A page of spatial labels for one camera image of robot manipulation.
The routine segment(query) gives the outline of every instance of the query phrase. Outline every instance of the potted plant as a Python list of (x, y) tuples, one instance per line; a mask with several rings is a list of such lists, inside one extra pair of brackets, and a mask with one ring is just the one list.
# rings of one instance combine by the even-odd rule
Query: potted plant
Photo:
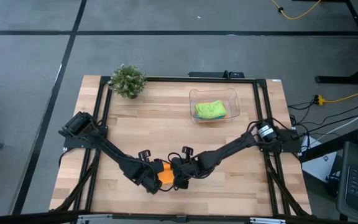
[(134, 99), (146, 86), (146, 74), (136, 66), (121, 65), (112, 71), (109, 88), (124, 98)]

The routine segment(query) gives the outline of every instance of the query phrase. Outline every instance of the orange object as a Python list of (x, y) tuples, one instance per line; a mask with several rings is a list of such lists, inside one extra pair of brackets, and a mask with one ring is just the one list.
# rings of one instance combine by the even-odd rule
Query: orange object
[(164, 171), (159, 172), (158, 179), (161, 180), (162, 184), (173, 184), (173, 171), (171, 169), (171, 165), (164, 163)]

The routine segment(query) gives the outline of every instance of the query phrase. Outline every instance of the yellow cable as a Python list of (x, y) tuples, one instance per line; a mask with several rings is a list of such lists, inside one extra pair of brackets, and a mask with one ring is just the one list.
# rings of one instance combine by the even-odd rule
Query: yellow cable
[[(277, 4), (277, 2), (275, 2), (274, 0), (271, 0), (276, 6), (277, 6), (277, 9), (280, 9), (280, 6)], [(303, 13), (302, 15), (300, 16), (296, 16), (296, 17), (289, 17), (287, 16), (285, 13), (284, 13), (284, 9), (281, 10), (280, 12), (283, 14), (283, 16), (285, 16), (287, 19), (290, 19), (290, 20), (295, 20), (295, 19), (299, 19), (303, 16), (305, 16), (307, 13), (309, 13), (312, 9), (314, 9), (314, 7), (316, 7), (319, 3), (321, 2), (321, 0), (318, 0), (318, 2), (316, 2), (316, 4), (314, 4), (309, 10), (307, 10), (305, 13)]]
[(353, 95), (351, 95), (351, 96), (347, 96), (347, 97), (338, 99), (338, 100), (331, 100), (331, 101), (330, 101), (330, 100), (326, 100), (325, 103), (337, 103), (337, 102), (340, 102), (340, 101), (342, 101), (342, 100), (347, 100), (347, 99), (350, 99), (350, 98), (355, 97), (355, 96), (358, 96), (358, 93), (353, 94)]

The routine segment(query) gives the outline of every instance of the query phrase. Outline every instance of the white cable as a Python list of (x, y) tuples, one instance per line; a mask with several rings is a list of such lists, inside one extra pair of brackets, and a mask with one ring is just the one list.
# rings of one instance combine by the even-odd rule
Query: white cable
[(314, 142), (310, 143), (310, 145), (312, 145), (312, 144), (315, 143), (316, 141), (319, 141), (320, 139), (322, 139), (322, 138), (325, 137), (326, 135), (331, 134), (331, 133), (333, 133), (334, 131), (337, 131), (338, 129), (341, 129), (341, 128), (343, 128), (343, 127), (345, 127), (345, 126), (347, 126), (347, 125), (349, 125), (349, 124), (351, 124), (351, 123), (353, 123), (353, 122), (355, 122), (355, 121), (357, 121), (357, 120), (358, 120), (358, 117), (354, 118), (353, 120), (349, 121), (349, 122), (346, 123), (346, 124), (343, 124), (343, 125), (341, 125), (341, 126), (339, 126), (339, 127), (337, 127), (337, 128), (334, 128), (333, 130), (331, 130), (331, 131), (327, 132), (326, 134), (322, 135), (320, 138), (318, 138), (318, 139), (315, 140)]

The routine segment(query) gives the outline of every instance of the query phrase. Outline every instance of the white label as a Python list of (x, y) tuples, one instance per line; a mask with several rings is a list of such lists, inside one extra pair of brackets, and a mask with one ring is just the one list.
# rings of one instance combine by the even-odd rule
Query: white label
[(259, 133), (259, 135), (260, 135), (260, 137), (265, 137), (266, 135), (268, 135), (268, 134), (270, 134), (270, 133), (272, 133), (273, 132), (273, 129), (269, 129), (269, 130), (267, 130), (267, 131), (265, 131), (265, 132), (263, 132), (263, 133)]
[(262, 133), (262, 132), (264, 132), (264, 131), (266, 131), (266, 130), (268, 130), (268, 128), (269, 128), (269, 126), (268, 125), (265, 125), (263, 128), (261, 128), (261, 129), (259, 129), (259, 134), (260, 133)]

